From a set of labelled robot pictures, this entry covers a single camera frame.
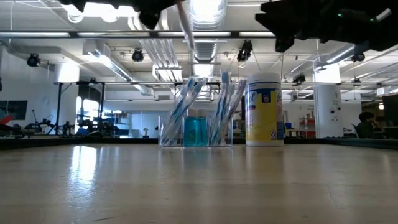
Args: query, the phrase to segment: disinfecting wipes canister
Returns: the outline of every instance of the disinfecting wipes canister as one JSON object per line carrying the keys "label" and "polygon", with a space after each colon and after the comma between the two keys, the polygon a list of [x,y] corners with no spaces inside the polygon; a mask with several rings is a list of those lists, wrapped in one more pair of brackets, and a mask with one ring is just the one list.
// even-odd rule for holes
{"label": "disinfecting wipes canister", "polygon": [[245,92],[246,145],[283,146],[284,120],[280,76],[250,75]]}

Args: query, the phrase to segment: table surface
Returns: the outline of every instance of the table surface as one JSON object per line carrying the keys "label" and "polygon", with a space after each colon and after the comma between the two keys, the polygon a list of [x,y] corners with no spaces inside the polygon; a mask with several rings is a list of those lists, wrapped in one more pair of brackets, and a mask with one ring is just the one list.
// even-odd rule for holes
{"label": "table surface", "polygon": [[398,152],[331,145],[0,151],[0,223],[397,223]]}

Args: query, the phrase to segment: blue bottle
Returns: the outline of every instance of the blue bottle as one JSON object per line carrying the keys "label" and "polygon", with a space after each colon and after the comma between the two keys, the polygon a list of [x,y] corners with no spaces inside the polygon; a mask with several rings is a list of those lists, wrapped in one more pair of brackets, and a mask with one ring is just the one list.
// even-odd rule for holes
{"label": "blue bottle", "polygon": [[198,110],[197,146],[208,146],[208,127],[206,110]]}
{"label": "blue bottle", "polygon": [[188,109],[183,124],[183,146],[197,146],[198,118],[197,111]]}

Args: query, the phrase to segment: blue liquid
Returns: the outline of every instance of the blue liquid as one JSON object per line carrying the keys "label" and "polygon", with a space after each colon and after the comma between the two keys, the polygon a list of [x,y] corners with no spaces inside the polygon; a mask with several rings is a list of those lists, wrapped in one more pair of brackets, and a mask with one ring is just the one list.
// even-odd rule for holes
{"label": "blue liquid", "polygon": [[208,130],[207,130],[207,119],[204,117],[197,118],[198,120],[198,132],[197,132],[197,146],[208,145]]}
{"label": "blue liquid", "polygon": [[184,122],[183,145],[197,146],[198,118],[187,117]]}

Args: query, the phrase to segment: person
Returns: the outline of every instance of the person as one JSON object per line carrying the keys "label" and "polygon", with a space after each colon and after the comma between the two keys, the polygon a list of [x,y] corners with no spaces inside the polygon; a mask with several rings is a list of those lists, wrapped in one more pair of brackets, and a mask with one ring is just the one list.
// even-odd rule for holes
{"label": "person", "polygon": [[356,127],[359,138],[383,138],[380,133],[377,133],[377,131],[381,131],[380,124],[376,121],[374,115],[371,112],[362,112],[359,115],[359,120],[361,122]]}

